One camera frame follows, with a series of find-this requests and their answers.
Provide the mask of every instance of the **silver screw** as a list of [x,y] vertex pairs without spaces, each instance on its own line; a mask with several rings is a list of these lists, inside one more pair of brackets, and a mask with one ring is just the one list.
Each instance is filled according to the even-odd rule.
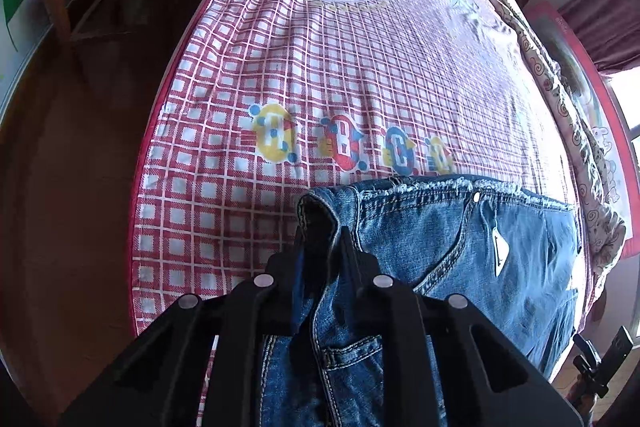
[[273,277],[268,273],[261,273],[255,277],[254,284],[258,286],[258,288],[267,288],[267,286],[273,284]]
[[373,277],[373,284],[378,288],[391,288],[394,285],[394,280],[388,275],[376,275]]
[[466,300],[466,297],[464,295],[454,293],[452,296],[449,297],[449,306],[457,310],[463,310],[464,308],[466,308],[466,305],[468,304],[469,304],[469,301]]
[[178,299],[178,306],[183,310],[194,308],[196,304],[198,304],[198,298],[193,293],[183,295]]

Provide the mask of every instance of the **clothing tag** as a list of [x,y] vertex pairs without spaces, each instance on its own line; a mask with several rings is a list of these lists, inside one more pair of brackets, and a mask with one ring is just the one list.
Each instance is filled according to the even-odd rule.
[[507,261],[507,256],[509,255],[509,243],[507,243],[500,235],[498,229],[494,229],[493,236],[495,248],[495,276],[498,277],[504,267],[504,263]]

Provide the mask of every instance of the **patterned quilt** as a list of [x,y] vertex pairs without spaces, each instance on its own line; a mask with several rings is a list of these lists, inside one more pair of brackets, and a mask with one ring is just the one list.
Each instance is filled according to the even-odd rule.
[[482,174],[578,219],[554,118],[489,0],[204,0],[168,73],[132,198],[138,332],[261,271],[312,186]]

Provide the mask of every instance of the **bed sheet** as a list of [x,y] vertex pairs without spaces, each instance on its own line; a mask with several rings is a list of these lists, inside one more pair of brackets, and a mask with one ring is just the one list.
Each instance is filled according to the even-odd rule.
[[[572,203],[581,229],[554,118],[488,0],[203,0],[139,158],[136,332],[261,271],[307,188],[451,172]],[[587,273],[578,256],[577,325]]]

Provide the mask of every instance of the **denim shorts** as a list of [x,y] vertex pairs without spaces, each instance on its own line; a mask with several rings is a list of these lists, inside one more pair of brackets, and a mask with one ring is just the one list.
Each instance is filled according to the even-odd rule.
[[567,287],[580,245],[569,204],[479,176],[394,177],[314,188],[298,218],[305,320],[295,337],[265,341],[261,425],[382,424],[382,340],[356,334],[340,227],[417,294],[465,295],[546,377],[574,333]]

